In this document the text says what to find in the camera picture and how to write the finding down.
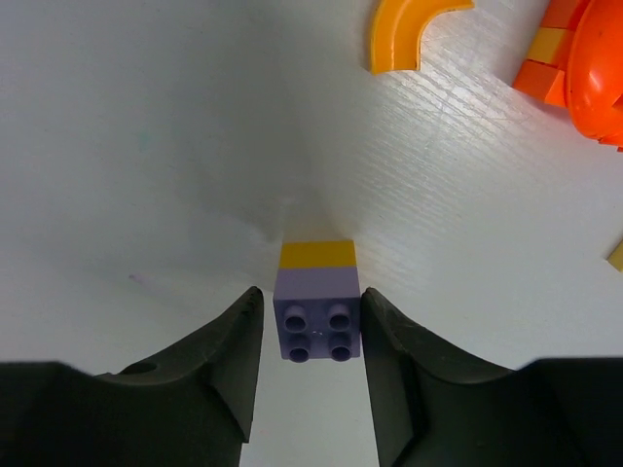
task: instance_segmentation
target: white surface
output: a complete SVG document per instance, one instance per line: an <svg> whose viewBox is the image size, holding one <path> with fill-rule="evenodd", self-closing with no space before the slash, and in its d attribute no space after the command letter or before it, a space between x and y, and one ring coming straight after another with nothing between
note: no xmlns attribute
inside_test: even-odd
<svg viewBox="0 0 623 467"><path fill-rule="evenodd" d="M284 236L354 238L364 286L499 364L623 353L623 156L508 86L547 0L437 18L380 77L375 3L1 1L1 358L116 372L257 284L242 465L377 465L363 361L278 359Z"/></svg>

